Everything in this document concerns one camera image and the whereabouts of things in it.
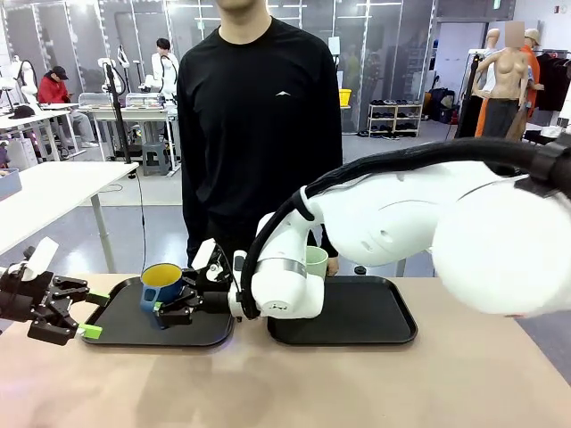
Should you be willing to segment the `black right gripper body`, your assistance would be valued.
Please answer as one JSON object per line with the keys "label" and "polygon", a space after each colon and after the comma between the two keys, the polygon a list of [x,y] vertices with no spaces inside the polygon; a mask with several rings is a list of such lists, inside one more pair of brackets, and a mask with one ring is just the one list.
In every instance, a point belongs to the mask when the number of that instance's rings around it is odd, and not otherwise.
{"label": "black right gripper body", "polygon": [[212,282],[204,278],[196,280],[194,285],[196,299],[194,310],[210,314],[229,314],[228,294],[230,282]]}

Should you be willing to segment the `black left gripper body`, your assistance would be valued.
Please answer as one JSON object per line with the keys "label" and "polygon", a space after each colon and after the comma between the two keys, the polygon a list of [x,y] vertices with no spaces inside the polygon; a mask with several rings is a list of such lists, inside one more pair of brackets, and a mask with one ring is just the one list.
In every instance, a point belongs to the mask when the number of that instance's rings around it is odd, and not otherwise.
{"label": "black left gripper body", "polygon": [[41,307],[54,274],[44,272],[31,281],[21,274],[4,272],[1,276],[1,318],[16,322],[41,319]]}

